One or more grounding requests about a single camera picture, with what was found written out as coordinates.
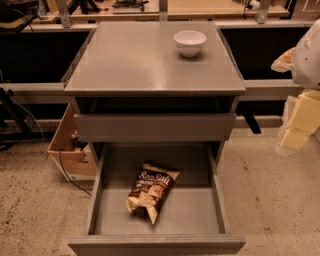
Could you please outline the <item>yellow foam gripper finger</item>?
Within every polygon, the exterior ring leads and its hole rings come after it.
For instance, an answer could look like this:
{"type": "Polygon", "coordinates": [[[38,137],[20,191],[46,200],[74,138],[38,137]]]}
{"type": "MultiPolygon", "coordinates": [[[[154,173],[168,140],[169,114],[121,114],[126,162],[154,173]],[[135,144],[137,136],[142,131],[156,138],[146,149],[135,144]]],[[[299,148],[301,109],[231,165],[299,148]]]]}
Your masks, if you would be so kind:
{"type": "Polygon", "coordinates": [[[271,69],[276,72],[287,72],[292,67],[295,48],[291,48],[278,57],[271,65],[271,69]]]}
{"type": "Polygon", "coordinates": [[[276,152],[288,156],[300,151],[320,128],[320,92],[304,90],[285,103],[276,152]]]}

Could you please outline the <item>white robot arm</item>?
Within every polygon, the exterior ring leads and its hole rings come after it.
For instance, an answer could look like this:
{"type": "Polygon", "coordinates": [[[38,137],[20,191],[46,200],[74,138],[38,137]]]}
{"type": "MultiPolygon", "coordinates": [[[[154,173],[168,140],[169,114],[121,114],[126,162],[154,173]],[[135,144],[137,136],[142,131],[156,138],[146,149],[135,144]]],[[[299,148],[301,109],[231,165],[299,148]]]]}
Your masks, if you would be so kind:
{"type": "Polygon", "coordinates": [[[300,151],[320,128],[320,20],[316,20],[297,45],[278,57],[271,69],[290,71],[295,84],[304,88],[285,103],[283,125],[279,130],[278,154],[300,151]]]}

